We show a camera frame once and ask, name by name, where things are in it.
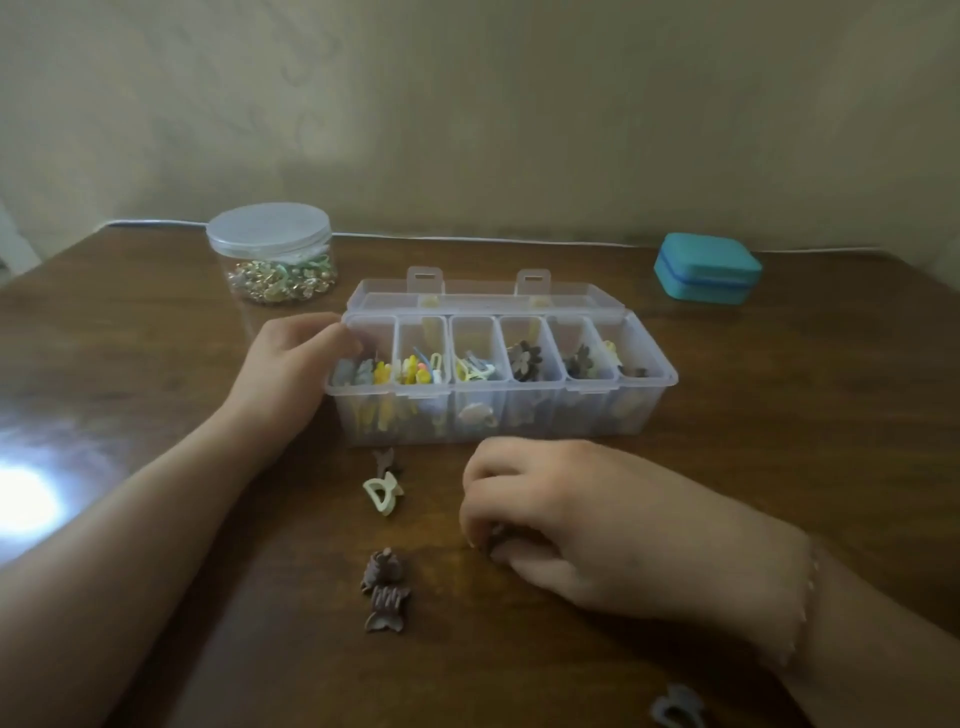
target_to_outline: jar lid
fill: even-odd
[[[300,203],[261,203],[221,212],[206,224],[210,247],[227,257],[269,258],[326,242],[330,218]]]

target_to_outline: plastic organizer box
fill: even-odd
[[[353,365],[377,356],[394,370],[380,384],[327,382],[352,446],[636,434],[678,380],[623,303],[589,283],[551,284],[547,270],[520,271],[516,281],[444,281],[439,268],[412,267],[406,279],[362,280],[343,321],[365,345]],[[540,347],[537,380],[514,377],[508,350],[520,341]],[[564,364],[582,345],[591,378]],[[435,381],[397,380],[416,350],[443,355]],[[493,377],[459,379],[455,362],[467,352],[491,362]]]

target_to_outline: round plastic jar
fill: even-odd
[[[207,223],[206,237],[239,301],[303,305],[337,282],[330,218],[316,207],[299,203],[238,207]]]

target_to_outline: wooden table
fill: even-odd
[[[729,308],[667,298],[651,250],[343,239],[337,253],[334,310],[409,265],[598,284],[680,373],[643,434],[609,444],[823,534],[960,633],[960,298],[943,285],[882,256],[763,255],[757,291]],[[0,477],[26,473],[62,507],[0,534],[0,562],[199,423],[244,349],[200,231],[104,230],[0,291]],[[471,452],[398,449],[408,496],[384,520],[360,489],[370,451],[342,447],[325,404],[238,503],[111,725],[636,726],[669,681],[719,725],[804,725],[722,640],[579,613],[470,550],[456,513]],[[387,545],[412,571],[408,631],[367,635],[359,581]]]

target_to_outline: hand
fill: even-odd
[[[492,559],[578,606],[707,623],[771,653],[791,639],[808,544],[792,525],[589,442],[485,440],[464,489],[468,540],[536,529],[549,544],[511,539]]]
[[[242,433],[246,447],[276,457],[313,418],[333,366],[360,350],[337,314],[268,321],[216,417]]]

